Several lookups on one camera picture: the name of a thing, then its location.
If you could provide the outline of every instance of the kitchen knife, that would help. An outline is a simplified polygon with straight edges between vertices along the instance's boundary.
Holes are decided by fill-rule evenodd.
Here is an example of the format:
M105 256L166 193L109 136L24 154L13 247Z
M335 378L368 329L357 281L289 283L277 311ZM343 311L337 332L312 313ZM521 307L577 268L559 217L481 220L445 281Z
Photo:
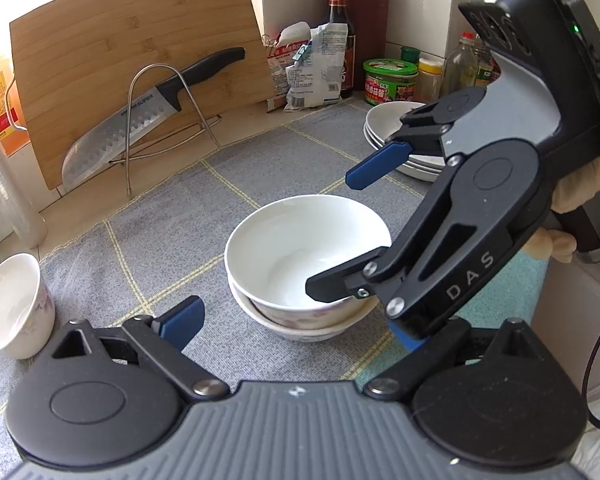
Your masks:
M225 66L244 59L242 47L219 50L182 71L188 86L209 79ZM167 118L182 110L178 92L182 81L174 75L149 88L131 103L130 145ZM125 150L126 106L74 142L62 164L62 186L69 191Z

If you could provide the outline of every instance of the white bowl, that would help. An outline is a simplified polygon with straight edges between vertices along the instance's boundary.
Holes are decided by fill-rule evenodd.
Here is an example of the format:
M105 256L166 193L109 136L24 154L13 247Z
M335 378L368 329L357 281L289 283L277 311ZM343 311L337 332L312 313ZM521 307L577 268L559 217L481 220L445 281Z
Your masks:
M16 254L0 264L0 353L14 359L37 354L51 335L54 300L31 254Z
M230 281L269 319L290 328L336 325L363 300L312 300L306 280L379 246L390 246L384 221L367 206L335 195L293 196L245 218L229 236Z
M402 127L400 117L421 106L424 106L424 103L416 103L414 101L389 101L382 103L374 106L366 113L366 124L368 124L372 133L380 137L380 139L385 140Z
M290 339L291 341L300 341L303 343L325 341L343 333L347 328L365 318L376 307L376 304L378 304L378 298L373 296L367 300L364 300L362 307L359 308L353 316L349 317L349 319L344 320L338 325L320 328L317 330L299 330L297 328L280 326L267 319L253 305L253 303L251 303L251 300L236 288L235 283L232 282L232 280L229 280L229 288L231 288L231 293L234 295L235 301L238 302L240 307L251 319L260 323L262 326L268 328L272 332L275 332L280 337Z

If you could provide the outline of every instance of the soy sauce bottle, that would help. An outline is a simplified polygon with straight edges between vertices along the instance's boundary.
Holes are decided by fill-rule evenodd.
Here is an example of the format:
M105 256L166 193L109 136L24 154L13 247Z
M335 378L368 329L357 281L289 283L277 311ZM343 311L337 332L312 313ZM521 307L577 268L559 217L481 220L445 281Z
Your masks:
M329 0L329 22L346 23L349 27L347 34L347 49L344 53L344 67L342 70L341 97L349 97L353 92L353 70L356 54L356 29L347 14L347 0Z

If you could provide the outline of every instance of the stacked bowls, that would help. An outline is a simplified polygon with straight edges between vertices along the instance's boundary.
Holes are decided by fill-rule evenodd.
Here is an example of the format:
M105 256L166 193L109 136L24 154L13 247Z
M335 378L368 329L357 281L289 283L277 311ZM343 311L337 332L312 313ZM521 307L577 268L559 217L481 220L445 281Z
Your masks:
M229 286L240 307L282 337L321 341L344 332L376 306L376 298L321 303L306 280L379 246L389 229L367 206L335 195L272 202L245 218L224 250Z
M400 117L421 106L423 103L390 101L371 108L366 114L363 129L366 141L379 150L385 140L401 128ZM411 155L397 170L413 178L433 182L444 167L445 159L441 156Z

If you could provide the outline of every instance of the plastic wrap roll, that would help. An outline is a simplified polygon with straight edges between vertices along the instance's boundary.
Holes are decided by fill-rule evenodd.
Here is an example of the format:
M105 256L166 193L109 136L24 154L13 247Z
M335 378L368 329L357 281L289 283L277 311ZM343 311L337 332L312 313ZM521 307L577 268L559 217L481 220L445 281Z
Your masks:
M0 145L0 209L18 238L29 248L45 239L48 231L42 218L16 183L7 156Z

